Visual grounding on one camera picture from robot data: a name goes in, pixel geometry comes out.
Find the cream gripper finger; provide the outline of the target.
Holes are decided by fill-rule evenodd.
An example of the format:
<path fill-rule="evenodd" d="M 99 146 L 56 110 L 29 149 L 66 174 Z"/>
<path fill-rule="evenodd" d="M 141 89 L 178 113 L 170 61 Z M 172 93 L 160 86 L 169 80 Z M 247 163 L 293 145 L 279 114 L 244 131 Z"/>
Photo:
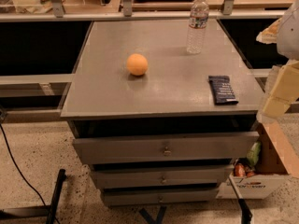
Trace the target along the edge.
<path fill-rule="evenodd" d="M 276 21 L 274 21 L 271 25 L 258 33 L 258 35 L 256 36 L 256 40 L 263 44 L 276 44 L 280 22 L 281 19 L 277 19 Z"/>
<path fill-rule="evenodd" d="M 262 108 L 265 116 L 276 119 L 282 116 L 299 98 L 299 62 L 289 60 L 281 67 L 274 67 L 268 76 L 270 90 Z"/>

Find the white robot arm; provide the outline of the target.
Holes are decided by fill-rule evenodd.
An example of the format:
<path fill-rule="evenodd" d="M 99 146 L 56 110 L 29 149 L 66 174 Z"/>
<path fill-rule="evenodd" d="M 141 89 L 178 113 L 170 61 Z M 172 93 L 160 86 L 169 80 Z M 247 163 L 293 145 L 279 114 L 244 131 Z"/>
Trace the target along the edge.
<path fill-rule="evenodd" d="M 282 116 L 299 98 L 299 0 L 260 32 L 256 40 L 264 44 L 276 43 L 278 54 L 289 59 L 281 67 L 274 66 L 266 81 L 257 120 L 271 122 Z"/>

